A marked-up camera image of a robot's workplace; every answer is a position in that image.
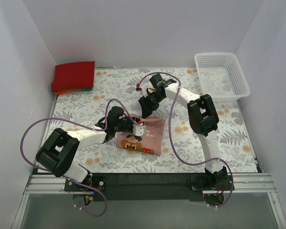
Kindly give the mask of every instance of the pink bag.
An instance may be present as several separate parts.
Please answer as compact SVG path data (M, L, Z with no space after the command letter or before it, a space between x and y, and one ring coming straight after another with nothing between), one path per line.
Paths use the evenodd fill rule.
M159 156L161 154L162 137L165 119L159 117L141 118L146 125L146 134L139 137L130 133L120 132L116 139L116 147L127 150L134 150Z

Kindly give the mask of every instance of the floral mat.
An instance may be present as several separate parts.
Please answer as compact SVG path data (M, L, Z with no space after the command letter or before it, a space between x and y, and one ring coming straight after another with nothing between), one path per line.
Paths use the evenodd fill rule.
M178 77L182 87L201 94L197 70L193 69L106 69L95 70L94 88L91 92L59 95L53 117L69 119L93 126L104 116L111 98L119 99L130 113L141 115L139 98L135 90L139 80L150 72L167 72ZM166 119L162 153L160 156L115 147L116 137L106 144L93 145L79 150L75 161L91 172L104 173L187 173L204 172L204 166L191 167L180 162L174 155L168 136L168 116L172 100L165 99L153 115ZM217 140L221 158L233 172L257 172L244 123L236 102L215 103L220 122ZM52 121L49 133L55 128L79 130L80 127L61 121ZM197 163L204 154L197 135L191 130L187 109L179 104L172 118L174 146L185 161Z

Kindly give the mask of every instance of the red cloth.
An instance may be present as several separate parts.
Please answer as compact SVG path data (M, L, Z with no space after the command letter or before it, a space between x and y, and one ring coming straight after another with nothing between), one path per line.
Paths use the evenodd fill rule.
M53 92L69 88L92 88L94 61L64 63L55 66L55 78L51 84Z

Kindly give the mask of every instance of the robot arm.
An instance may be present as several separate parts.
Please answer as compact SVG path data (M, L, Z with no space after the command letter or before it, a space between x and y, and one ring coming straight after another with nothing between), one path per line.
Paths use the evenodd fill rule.
M142 87L143 97L139 99L142 118L150 116L164 98L174 99L178 87L175 80L165 81L160 74L152 76L148 84ZM180 88L176 102L188 109L190 126L201 141L205 159L220 158L216 135L219 118L212 98L207 94L200 96ZM226 168L220 161L207 162L205 171L215 186L227 176Z
M139 118L132 117L139 125L135 125L129 117L123 117L124 110L114 106L107 116L107 129L102 118L93 127L94 130L64 131L55 129L36 155L36 161L48 169L56 177L65 176L77 182L88 184L90 172L73 162L77 150L93 144L103 144L114 138L116 132L128 132L136 136L146 133L146 126Z

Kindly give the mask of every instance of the cable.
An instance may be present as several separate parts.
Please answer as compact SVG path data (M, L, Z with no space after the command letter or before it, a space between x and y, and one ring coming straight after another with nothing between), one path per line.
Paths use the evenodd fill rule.
M79 124L79 123L76 123L76 122L73 122L73 121L70 121L70 120L67 120L67 119L63 119L63 118L43 118L43 119L40 119L40 120L34 122L33 124L31 124L31 125L26 129L26 131L23 133L23 136L22 136L21 141L20 141L20 153L21 153L22 158L23 158L29 165L33 166L34 168L41 169L41 170L43 170L43 171L48 171L47 169L45 169L45 168L43 168L43 167L41 167L41 166L38 166L38 165L32 163L31 161L29 161L28 158L24 155L24 152L23 152L23 142L24 142L24 138L25 138L25 136L27 135L27 133L29 132L29 130L30 130L33 126L35 126L36 124L38 124L38 123L40 123L40 122L47 121L47 120L59 120L59 121L64 121L64 122L71 123L71 124L74 124L74 125L78 125L78 126L80 126L80 127L86 128L86 129L88 129L88 130L93 130L93 131L105 131L105 130L107 129L108 107L109 107L109 104L110 104L111 102L113 102L113 101L118 102L118 103L122 106L122 108L124 109L124 111L127 113L129 119L130 119L135 125L139 125L136 121L134 121L134 120L131 118L131 116L130 116L128 110L126 109L126 107L125 107L119 100L117 100L117 99L111 99L111 100L109 100L108 104L106 105L106 110L105 110L105 128L104 128L104 129L94 129L94 128L92 128L92 127L89 127L89 126L86 126L86 125L82 125L82 124ZM75 180L73 180L73 179L71 179L71 181L72 181L73 183L79 185L79 186L92 189L95 194L98 192L98 193L102 196L102 198L103 198L104 201L105 201L105 209L104 209L104 211L103 211L101 214L95 214L95 213L93 213L93 212L91 212L91 211L89 211L89 210L87 210L87 209L85 209L85 208L83 208L83 207L81 207L81 206L79 206L79 205L76 205L78 208L80 208L80 209L86 211L87 213L89 213L89 214L91 214L91 215L93 215L93 216L96 216L96 217L102 216L102 215L106 212L106 210L107 210L107 199L106 199L105 195L104 195L102 192L100 192L99 190L97 190L97 189L95 189L95 188L93 188L93 187L90 187L90 186L88 186L88 185L84 185L84 184L79 183L79 182L77 182L77 181L75 181Z
M153 92L155 91L155 89L149 87L149 88L146 89L146 93L147 93L147 94L151 94L151 93L148 91L148 89L152 90Z
M215 207L222 207L222 206L224 206L224 205L228 202L228 200L229 200L230 197L231 197L232 191L233 191L234 181L233 181L232 171L231 171L229 165L228 165L223 159L218 158L218 157L211 158L211 159L208 159L208 160L203 161L203 162L200 162L200 163L188 163L188 162L182 160L182 159L179 157L179 155L177 154L177 152L176 152L176 150L175 150L174 144L173 144L172 131L171 131L172 113L173 113L174 105L175 105L175 103L176 103L176 100L177 100L177 97L178 97L178 94L179 94L179 91L180 91L181 81L180 81L177 77L175 77L175 76L173 76L173 75L171 75L171 74L169 74L169 73L163 73L163 72L149 73L149 74L147 74L145 77L143 77L143 78L140 80L140 82L137 84L137 88L140 87L141 82L142 82L146 77L148 77L149 75L158 74L158 73L159 73L159 74L168 75L168 76L174 78L174 79L179 83L179 87L178 87L176 96L175 96L175 98L174 98L173 104L172 104L172 106L171 106L170 115L169 115L169 120L168 120L168 125L169 125L169 128L168 128L169 138L170 138L170 143L171 143L172 150L173 150L175 156L176 156L181 162L183 162L184 164L189 165L189 166L198 166L198 165L202 165L202 164L207 163L207 162L212 161L212 160L220 160L221 162L223 162L223 163L226 165L226 167L228 168L228 170L229 170L229 172L230 172L230 174L231 174L231 191L230 191L230 193L229 193L229 196L228 196L227 200L226 200L224 203L222 203L221 205L219 205L219 206L213 206L214 208L215 208ZM117 99L111 99L111 100L109 100L109 102L108 102L108 104L107 104L107 106L106 106L106 109L105 109L105 128L104 128L104 129L94 129L94 128L91 128L91 127L88 127L88 126L85 126L85 125L82 125L82 124L79 124L79 123L76 123L76 122L73 122L73 121L70 121L70 120L67 120L67 119L63 119L63 118L43 118L43 119L40 119L40 120L34 122L33 124L31 124L31 125L26 129L26 131L24 132L24 134L23 134L23 136L22 136L22 138L21 138L21 141L20 141L20 153L21 153L22 158L23 158L28 164L30 164L31 166L33 166L34 168L41 169L41 170L44 170L44 171L48 171L47 169L42 168L41 166L35 165L35 164L32 163L31 161L29 161L29 160L26 158L26 156L24 155L24 152L23 152L23 142L24 142L24 138L25 138L25 136L27 135L27 133L29 132L29 130L30 130L33 126L35 126L36 124L38 124L38 123L40 123L40 122L43 122L43 121L47 121L47 120L60 120L60 121L64 121L64 122L68 122L68 123L71 123L71 124L74 124L74 125L78 125L78 126L80 126L80 127L83 127L83 128L89 129L89 130L93 130L93 131L105 131L105 130L107 129L107 127L108 127L108 126L107 126L108 107L109 107L109 104L110 104L112 101L118 102L118 103L122 106L122 108L124 109L124 111L127 113L129 119L130 119L135 125L139 125L136 121L134 121L134 120L131 118L131 116L130 116L128 110L126 109L126 107L125 107L119 100L117 100ZM75 205L76 207L78 207L79 209L82 209L82 210L86 211L87 213L89 213L89 214L91 214L91 215L93 215L93 216L96 216L96 217L102 216L102 215L106 212L108 202L107 202L107 199L106 199L105 195L104 195L102 192L100 192L99 190L97 190L97 189L95 189L95 188L93 188L93 187L90 187L90 186L84 185L84 184L82 184L82 183L79 183L79 182L77 182L77 181L75 181L75 180L73 180L73 179L71 179L71 182L73 182L73 183L75 183L75 184L77 184L77 185L79 185L79 186L92 189L94 192L98 192L98 193L103 197L103 199L104 199L104 201L105 201L105 208L104 208L104 210L103 210L103 212L102 212L101 214L95 214L95 213L93 213L93 212L91 212L91 211L89 211L89 210L87 210L87 209L85 209L85 208L83 208L83 207L81 207L81 206L79 206L79 205Z
M220 191L220 188L221 188L221 187L219 187L218 191L217 191L216 193L213 193L212 195L213 195L213 196L217 196L217 194L218 194L219 191Z
M224 193L224 190L225 190L225 185L223 185L223 191L220 193L220 195Z
M79 123L76 123L76 122L73 122L73 121L70 121L70 120L67 120L67 119L63 119L63 118L43 118L43 119L40 119L40 120L34 122L33 124L31 124L31 125L26 129L26 131L24 131L24 134L23 134L23 136L22 136L22 138L21 138L21 141L20 141L20 153L21 153L22 158L23 158L28 164L30 164L31 166L33 166L34 168L41 169L41 170L43 170L43 171L48 171L47 169L45 169L45 168L43 168L43 167L41 167L41 166L35 165L35 164L32 163L31 161L29 161L29 160L26 158L26 156L24 155L24 152L23 152L23 142L24 142L24 138L25 138L25 136L27 135L27 133L29 132L29 130L31 130L31 128L32 128L33 126L35 126L36 124L41 123L41 122L43 122L43 121L47 121L47 120L59 120L59 121L64 121L64 122L71 123L71 124L74 124L74 125L78 125L78 126L80 126L80 127L86 128L86 129L88 129L88 130L93 130L93 131L105 131L105 130L107 129L108 107L109 107L109 104L110 104L111 102L113 102L113 101L118 102L118 103L122 106L122 108L124 109L124 111L127 113L129 119L130 119L135 125L138 125L138 123L131 118L131 116L130 116L128 110L126 109L126 107L125 107L119 100L117 100L117 99L111 99L111 100L109 100L108 104L106 105L106 110L105 110L105 128L104 128L104 129L94 129L94 128L92 128L92 127L89 127L89 126L86 126L86 125L82 125L82 124L79 124Z
M108 202L107 202L107 199L106 199L105 195L104 195L101 191L99 191L98 189L93 188L93 187L91 187L91 186L88 186L88 185L84 185L84 184L82 184L82 183L79 183L79 182L77 182L77 181L75 181L75 180L73 180L73 179L71 179L70 181L73 182L74 184L79 185L79 186L89 188L89 189L93 190L94 193L96 193L96 192L99 193L99 194L102 196L102 198L104 199L104 201L105 201L105 208L104 208L104 210L103 210L100 214L95 214L95 213L89 211L88 209L83 208L82 206L75 204L76 207L78 207L79 209L82 209L82 210L84 210L85 212L89 213L90 215L93 215L93 216L96 216L96 217L100 217L100 216L102 216L103 214L105 214L105 212L106 212L106 210L107 210Z
M149 75L154 75L154 74L158 74L158 73L159 73L159 74L165 74L165 75L168 75L168 76L170 76L170 77L176 79L177 82L178 82L178 84L179 84L179 85L178 85L178 90L177 90L177 92L176 92L176 96L175 96L174 101L173 101L172 106L171 106L169 118L168 118L168 135L169 135L170 143L171 143L172 150L173 150L175 156L176 156L182 163L184 163L184 164L186 164L186 165L188 165L188 166L199 166L199 165L205 164L205 163L207 163L207 162L209 162L209 161L220 160L221 162L223 162L223 163L226 165L226 167L228 168L228 170L229 170L229 172L230 172L230 175L231 175L231 190L230 190L229 196L227 197L227 200L226 200L225 202L223 202L223 203L222 203L221 205L219 205L219 206L212 206L212 207L214 207L214 208L222 207L222 206L224 206L224 205L229 201L229 199L231 198L232 192L233 192L234 181L233 181L232 171L231 171L229 165L228 165L223 159L218 158L218 157L210 158L210 159L208 159L208 160L205 160L205 161L199 162L199 163L188 163L188 162L182 160L182 159L179 157L178 153L177 153L176 150L175 150L174 144L173 144L172 130L171 130L171 122L172 122L172 116L173 116L174 105L175 105L175 103L176 103L176 100L177 100L177 98L178 98L178 94L179 94L179 91L180 91L181 81L180 81L177 77L175 77L175 76L173 76L173 75L171 75L171 74L169 74L169 73L154 72L154 73L149 73L149 74L147 74L145 77L143 77L143 78L140 80L140 82L137 84L137 88L140 87L141 82L142 82L147 76L149 76Z
M89 196L85 196L85 195L83 195L83 197L84 197L84 201L85 201L85 206L87 206L87 205L89 205L89 204L90 204L89 202L86 202L86 198L88 198L88 200L89 200L89 201L93 201L93 198L95 197L96 193L97 193L97 192L93 192L93 195L91 196L91 197L92 197L92 199L91 199L91 198L88 198Z

